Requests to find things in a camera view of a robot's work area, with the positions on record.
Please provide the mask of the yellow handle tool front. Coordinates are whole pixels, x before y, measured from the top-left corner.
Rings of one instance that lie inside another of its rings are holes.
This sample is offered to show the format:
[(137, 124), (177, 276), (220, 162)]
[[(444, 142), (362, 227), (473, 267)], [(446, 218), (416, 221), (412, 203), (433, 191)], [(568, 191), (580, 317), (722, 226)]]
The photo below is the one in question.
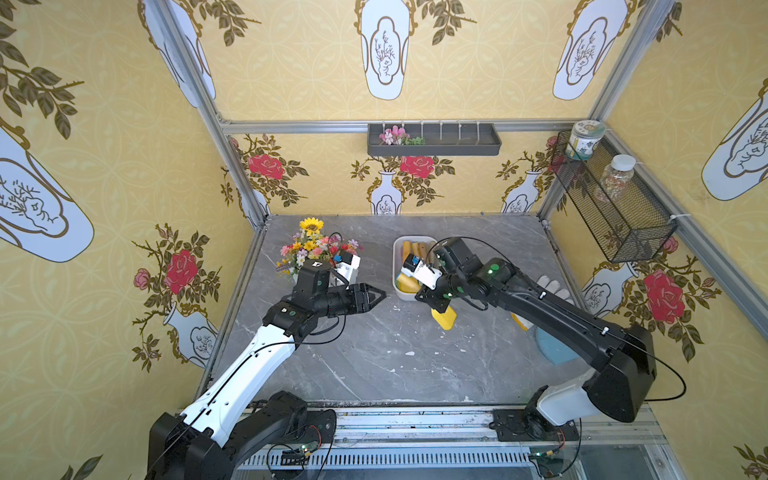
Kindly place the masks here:
[(452, 307), (447, 307), (444, 312), (432, 309), (431, 315), (438, 325), (445, 331), (450, 331), (454, 327), (457, 319), (457, 313)]

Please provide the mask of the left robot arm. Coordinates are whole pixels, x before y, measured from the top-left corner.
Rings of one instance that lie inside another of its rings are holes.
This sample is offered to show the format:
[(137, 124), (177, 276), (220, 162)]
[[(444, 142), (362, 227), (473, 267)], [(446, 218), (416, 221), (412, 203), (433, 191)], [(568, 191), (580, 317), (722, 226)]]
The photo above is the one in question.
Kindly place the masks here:
[(283, 460), (304, 468), (321, 446), (333, 446), (334, 410), (311, 412), (287, 391), (259, 409), (245, 411), (277, 368), (301, 345), (314, 345), (321, 318), (341, 321), (367, 313), (385, 291), (356, 280), (360, 259), (342, 253), (331, 261), (308, 260), (290, 294), (272, 305), (253, 339), (200, 397), (181, 413), (162, 414), (149, 433), (149, 479), (229, 479), (267, 445), (280, 445)]

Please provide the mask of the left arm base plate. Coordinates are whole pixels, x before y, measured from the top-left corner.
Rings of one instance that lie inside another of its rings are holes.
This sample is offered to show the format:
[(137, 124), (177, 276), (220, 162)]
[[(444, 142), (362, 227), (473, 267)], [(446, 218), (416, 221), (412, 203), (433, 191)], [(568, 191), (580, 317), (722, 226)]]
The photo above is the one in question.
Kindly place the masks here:
[(329, 446), (335, 437), (337, 414), (335, 410), (310, 411), (301, 424), (286, 438), (288, 444), (307, 444), (316, 442), (318, 446)]

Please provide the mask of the yellow shovel pile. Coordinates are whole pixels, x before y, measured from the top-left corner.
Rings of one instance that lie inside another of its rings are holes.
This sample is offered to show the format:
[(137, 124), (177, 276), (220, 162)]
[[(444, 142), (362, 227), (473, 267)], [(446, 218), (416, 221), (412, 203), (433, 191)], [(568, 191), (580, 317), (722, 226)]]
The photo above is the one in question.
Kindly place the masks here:
[(395, 282), (397, 289), (406, 294), (416, 294), (421, 289), (421, 283), (418, 280), (404, 273), (400, 273)]

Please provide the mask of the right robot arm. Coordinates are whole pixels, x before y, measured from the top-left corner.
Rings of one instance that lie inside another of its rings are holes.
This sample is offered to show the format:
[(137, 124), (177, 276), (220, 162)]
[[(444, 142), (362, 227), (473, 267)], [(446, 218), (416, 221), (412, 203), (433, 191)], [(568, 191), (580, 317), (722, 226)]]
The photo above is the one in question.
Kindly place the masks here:
[(495, 418), (498, 433), (514, 431), (544, 440), (571, 420), (598, 414), (634, 422), (657, 377), (650, 333), (591, 315), (547, 291), (504, 257), (483, 262), (466, 242), (464, 237), (439, 241), (433, 262), (413, 254), (404, 259), (402, 273), (422, 285), (416, 300), (439, 314), (456, 299), (479, 309), (514, 313), (564, 344), (589, 367), (570, 381), (541, 387), (520, 416)]

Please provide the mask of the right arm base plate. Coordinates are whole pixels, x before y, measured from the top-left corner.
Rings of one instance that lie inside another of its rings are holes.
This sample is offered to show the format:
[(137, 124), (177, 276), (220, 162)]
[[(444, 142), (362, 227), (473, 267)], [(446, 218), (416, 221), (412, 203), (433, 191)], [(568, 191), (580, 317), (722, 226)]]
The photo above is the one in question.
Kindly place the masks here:
[(523, 409), (496, 409), (492, 411), (489, 428), (500, 442), (572, 442), (580, 439), (577, 423), (569, 421), (555, 426), (538, 411)]

